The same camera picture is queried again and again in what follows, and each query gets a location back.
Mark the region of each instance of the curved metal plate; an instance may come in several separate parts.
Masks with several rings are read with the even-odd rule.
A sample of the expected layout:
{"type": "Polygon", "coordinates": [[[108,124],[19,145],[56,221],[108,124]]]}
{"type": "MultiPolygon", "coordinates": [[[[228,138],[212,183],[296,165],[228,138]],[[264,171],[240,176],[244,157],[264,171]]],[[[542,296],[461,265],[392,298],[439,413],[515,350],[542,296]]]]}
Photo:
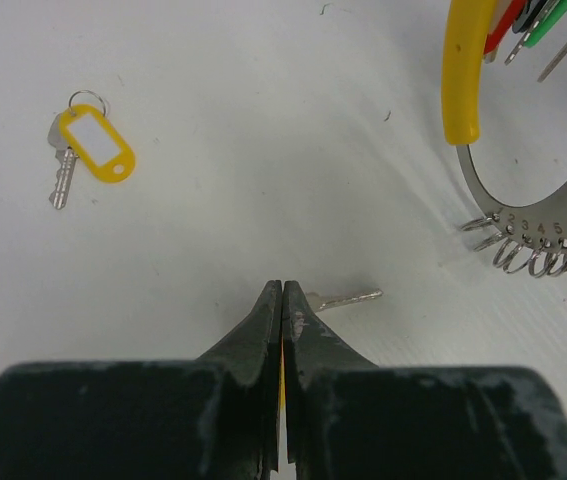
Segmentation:
{"type": "Polygon", "coordinates": [[[518,243],[524,243],[525,235],[530,247],[540,248],[545,240],[550,243],[546,251],[565,253],[561,243],[567,240],[567,182],[537,203],[513,207],[500,202],[485,189],[476,173],[469,145],[459,145],[456,151],[474,200],[486,215],[498,214],[498,221],[493,224],[496,228],[518,243]]]}

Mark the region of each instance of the key ring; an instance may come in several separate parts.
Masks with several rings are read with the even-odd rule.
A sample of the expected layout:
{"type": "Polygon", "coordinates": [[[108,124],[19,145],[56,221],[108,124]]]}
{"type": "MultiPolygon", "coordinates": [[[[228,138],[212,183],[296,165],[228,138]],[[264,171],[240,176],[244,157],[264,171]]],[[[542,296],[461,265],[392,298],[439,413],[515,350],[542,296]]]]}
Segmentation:
{"type": "Polygon", "coordinates": [[[67,102],[67,105],[70,109],[70,115],[72,115],[73,117],[76,117],[76,112],[72,108],[72,100],[74,100],[74,97],[76,97],[77,95],[79,95],[81,93],[88,93],[88,94],[92,95],[93,97],[96,97],[98,99],[98,101],[101,102],[101,107],[103,108],[103,116],[107,117],[107,106],[105,104],[105,100],[103,100],[103,98],[98,93],[95,93],[92,90],[79,90],[79,91],[74,92],[72,94],[72,96],[70,97],[70,100],[67,102]]]}

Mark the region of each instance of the metal key holder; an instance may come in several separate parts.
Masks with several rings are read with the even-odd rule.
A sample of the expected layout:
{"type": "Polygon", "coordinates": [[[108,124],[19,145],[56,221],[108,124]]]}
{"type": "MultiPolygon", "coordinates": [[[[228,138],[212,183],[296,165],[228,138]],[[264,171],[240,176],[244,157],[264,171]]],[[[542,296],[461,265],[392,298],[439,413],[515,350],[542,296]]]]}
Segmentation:
{"type": "Polygon", "coordinates": [[[506,273],[527,269],[534,278],[557,277],[567,272],[567,182],[537,203],[513,207],[487,191],[472,160],[470,144],[480,135],[478,95],[483,50],[496,3],[453,0],[445,36],[441,79],[445,136],[456,146],[465,181],[485,215],[461,229],[496,227],[498,232],[475,250],[504,242],[493,264],[506,273]],[[516,257],[526,252],[531,252],[526,260],[513,265],[516,257]]]}

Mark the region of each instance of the white surface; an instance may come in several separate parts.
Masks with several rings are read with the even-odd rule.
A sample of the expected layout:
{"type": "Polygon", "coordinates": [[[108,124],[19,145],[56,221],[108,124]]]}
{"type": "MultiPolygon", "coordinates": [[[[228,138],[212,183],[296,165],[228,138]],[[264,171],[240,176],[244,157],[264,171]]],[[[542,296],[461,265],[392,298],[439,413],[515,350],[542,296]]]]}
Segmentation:
{"type": "MultiPolygon", "coordinates": [[[[322,6],[0,2],[0,371],[193,358],[296,279],[385,290],[323,315],[377,363],[524,365],[567,410],[567,277],[506,277],[454,229],[478,210],[441,128],[447,2],[322,6]],[[137,166],[108,185],[79,164],[58,212],[45,139],[82,88],[137,166]]],[[[536,83],[566,39],[567,16],[485,71],[479,173],[507,201],[567,178],[567,58],[536,83]]]]}
{"type": "Polygon", "coordinates": [[[89,154],[92,161],[102,167],[121,153],[112,137],[96,121],[94,115],[86,113],[67,126],[74,139],[89,154]]]}

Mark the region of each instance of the yellow key tag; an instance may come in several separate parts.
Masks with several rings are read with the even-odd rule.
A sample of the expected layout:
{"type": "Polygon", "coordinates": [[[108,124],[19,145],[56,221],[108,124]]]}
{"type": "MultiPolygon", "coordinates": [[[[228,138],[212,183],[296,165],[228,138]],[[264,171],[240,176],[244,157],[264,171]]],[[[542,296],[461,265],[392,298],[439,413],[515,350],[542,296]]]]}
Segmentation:
{"type": "Polygon", "coordinates": [[[73,105],[61,114],[59,130],[102,182],[120,182],[134,170],[134,152],[97,108],[73,105]]]}

